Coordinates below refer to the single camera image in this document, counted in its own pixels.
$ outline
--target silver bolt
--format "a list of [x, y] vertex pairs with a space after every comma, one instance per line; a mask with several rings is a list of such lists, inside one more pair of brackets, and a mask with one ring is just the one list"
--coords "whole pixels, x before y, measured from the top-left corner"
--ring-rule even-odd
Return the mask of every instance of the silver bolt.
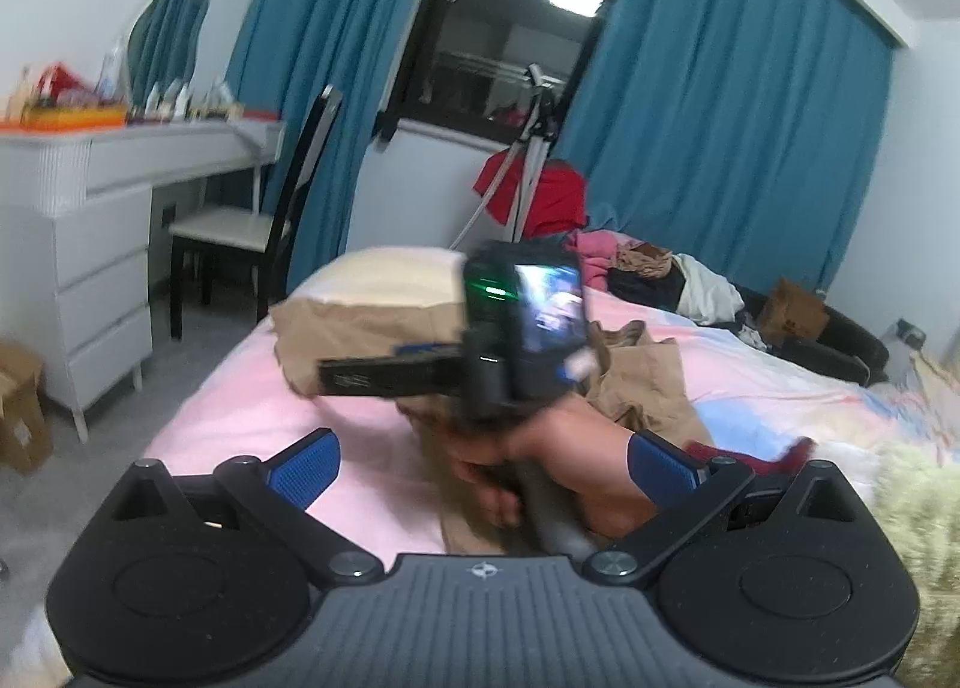
[[637, 559], [629, 552], [619, 552], [616, 549], [597, 552], [590, 559], [590, 566], [603, 576], [627, 576], [640, 568]]
[[330, 558], [330, 571], [338, 576], [366, 576], [376, 569], [376, 558], [368, 552], [351, 549]]

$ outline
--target wall socket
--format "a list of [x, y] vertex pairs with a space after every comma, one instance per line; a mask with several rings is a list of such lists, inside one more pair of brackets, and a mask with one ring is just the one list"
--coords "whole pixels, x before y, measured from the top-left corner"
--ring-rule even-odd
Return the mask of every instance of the wall socket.
[[170, 205], [165, 205], [163, 210], [160, 211], [160, 229], [169, 228], [174, 219], [176, 219], [176, 202], [171, 202]]

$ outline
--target hand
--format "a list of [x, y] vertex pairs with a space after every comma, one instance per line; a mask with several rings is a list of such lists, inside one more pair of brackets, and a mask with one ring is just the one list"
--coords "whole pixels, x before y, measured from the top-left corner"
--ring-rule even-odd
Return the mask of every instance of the hand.
[[498, 528], [520, 524], [520, 499], [492, 482], [482, 467], [530, 458], [577, 494], [588, 528], [616, 538], [656, 514], [627, 471], [631, 436], [630, 430], [608, 420], [582, 397], [570, 395], [512, 432], [483, 436], [448, 432], [440, 441], [454, 474], [474, 485], [480, 509]]

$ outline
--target small screen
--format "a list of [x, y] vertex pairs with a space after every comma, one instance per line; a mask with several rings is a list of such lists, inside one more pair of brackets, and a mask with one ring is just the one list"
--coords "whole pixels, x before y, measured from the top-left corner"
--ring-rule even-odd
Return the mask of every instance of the small screen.
[[527, 352], [582, 344], [587, 339], [580, 277], [567, 265], [517, 265], [523, 347]]

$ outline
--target vanity table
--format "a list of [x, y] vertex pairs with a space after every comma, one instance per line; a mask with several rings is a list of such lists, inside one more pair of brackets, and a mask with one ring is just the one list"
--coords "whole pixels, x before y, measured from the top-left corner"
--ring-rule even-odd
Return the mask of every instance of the vanity table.
[[151, 190], [277, 160], [282, 123], [145, 124], [0, 133], [0, 336], [43, 357], [43, 389], [73, 412], [124, 376], [142, 387]]

